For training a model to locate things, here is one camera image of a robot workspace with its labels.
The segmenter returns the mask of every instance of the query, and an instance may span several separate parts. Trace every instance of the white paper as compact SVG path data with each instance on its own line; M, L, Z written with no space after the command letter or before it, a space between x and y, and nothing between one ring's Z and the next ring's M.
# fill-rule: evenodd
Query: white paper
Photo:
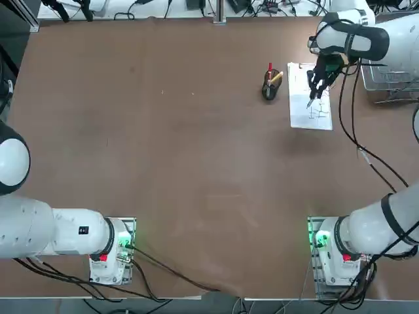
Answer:
M314 64L288 63L289 117L292 128L332 130L329 88L323 91L321 99L315 99L307 108L310 100L307 70Z

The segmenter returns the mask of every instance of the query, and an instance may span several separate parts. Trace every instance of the wire basket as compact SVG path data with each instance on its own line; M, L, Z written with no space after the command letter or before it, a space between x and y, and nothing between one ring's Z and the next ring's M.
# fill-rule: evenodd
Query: wire basket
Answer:
M415 12L391 12L377 16L377 26L380 22L392 20ZM414 77L406 71L398 71L386 66L375 66L373 62L363 60L361 67L364 87L368 92L386 92L382 101L375 103L386 103L391 101L412 101L418 98L419 94L419 77Z

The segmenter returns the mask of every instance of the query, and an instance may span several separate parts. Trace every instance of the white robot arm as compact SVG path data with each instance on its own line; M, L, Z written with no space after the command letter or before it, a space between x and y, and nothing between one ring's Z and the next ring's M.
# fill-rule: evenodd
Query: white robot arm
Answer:
M0 121L0 258L87 254L95 282L128 283L132 250L125 245L134 236L124 221L10 194L25 182L30 161L24 139Z
M318 55L315 69L308 73L310 101L321 97L322 91L341 73L341 53L350 62L359 58L371 60L418 76L419 14L375 24L365 0L334 0L333 10L338 12L326 14L316 35L308 40L310 51ZM315 238L325 283L351 285L360 270L361 254L380 254L402 237L419 221L418 206L419 183L416 183L347 217L325 219ZM419 230L415 230L388 254L403 256L418 244Z
M319 23L315 36L308 40L311 53L318 55L314 70L308 74L310 99L320 98L332 85L344 62L371 60L396 71L419 75L419 14L375 24L365 0L334 0L331 11Z

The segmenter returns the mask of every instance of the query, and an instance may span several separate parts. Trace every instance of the pen holder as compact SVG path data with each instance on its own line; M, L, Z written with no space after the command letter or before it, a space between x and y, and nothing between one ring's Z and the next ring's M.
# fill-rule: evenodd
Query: pen holder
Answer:
M271 78L273 79L279 71L277 69L272 69ZM278 80L273 82L270 86L268 86L268 71L264 74L264 81L262 85L262 96L266 100L273 100L276 96L276 92L278 91L278 88L281 86L282 83L282 77L280 77Z

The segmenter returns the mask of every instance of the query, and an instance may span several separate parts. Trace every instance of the yellow pencil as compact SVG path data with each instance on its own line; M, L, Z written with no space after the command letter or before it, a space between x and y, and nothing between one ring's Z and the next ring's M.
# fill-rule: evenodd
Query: yellow pencil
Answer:
M280 77L282 77L282 75L283 75L283 72L281 71L281 72L279 72L277 75L275 75L275 77L272 79L272 80L270 80L270 83L272 84L272 83L274 83L276 80L279 80L280 79Z

